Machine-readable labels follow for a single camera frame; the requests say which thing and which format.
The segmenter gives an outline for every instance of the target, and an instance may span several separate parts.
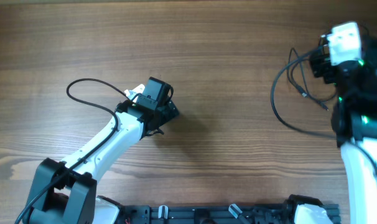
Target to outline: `wood grain surface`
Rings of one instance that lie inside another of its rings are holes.
[[[99,78],[125,90],[150,76],[174,87],[181,115],[163,127],[164,136],[144,138],[123,154],[98,194],[125,205],[275,203],[301,194],[339,203],[348,223],[335,142],[287,129],[270,105],[289,49],[304,53],[323,31],[348,20],[377,36],[377,1],[0,6],[0,223],[14,222],[44,158],[71,154],[110,119],[69,99],[70,82]],[[305,69],[314,95],[333,93]],[[91,82],[72,94],[111,109],[124,100]],[[288,122],[331,133],[330,112],[285,77],[276,104]]]

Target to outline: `wooden table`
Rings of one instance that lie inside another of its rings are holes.
[[[304,53],[323,31],[348,20],[377,36],[377,1],[0,6],[0,223],[15,220],[43,159],[59,161],[109,121],[66,96],[67,85],[84,77],[122,90],[156,77],[174,87],[181,112],[164,136],[144,138],[123,154],[98,194],[125,205],[278,203],[301,194],[339,203],[348,223],[335,142],[287,129],[269,97],[291,47]],[[333,92],[308,66],[306,75],[315,95]],[[124,100],[91,82],[72,93],[111,109]],[[332,132],[330,113],[285,76],[276,104],[288,122]]]

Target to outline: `wooden tabletop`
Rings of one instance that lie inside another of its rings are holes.
[[[348,223],[335,142],[283,126],[270,89],[291,47],[302,54],[349,20],[377,36],[377,1],[0,6],[0,223],[22,210],[42,160],[76,151],[111,118],[67,97],[67,85],[85,77],[122,90],[156,77],[174,87],[181,113],[162,127],[165,135],[123,154],[98,194],[125,205],[279,203],[301,194],[339,203]],[[308,65],[305,72],[314,95],[333,93]],[[72,94],[111,109],[124,100],[91,82]],[[276,104],[288,122],[332,133],[330,111],[301,97],[285,76]]]

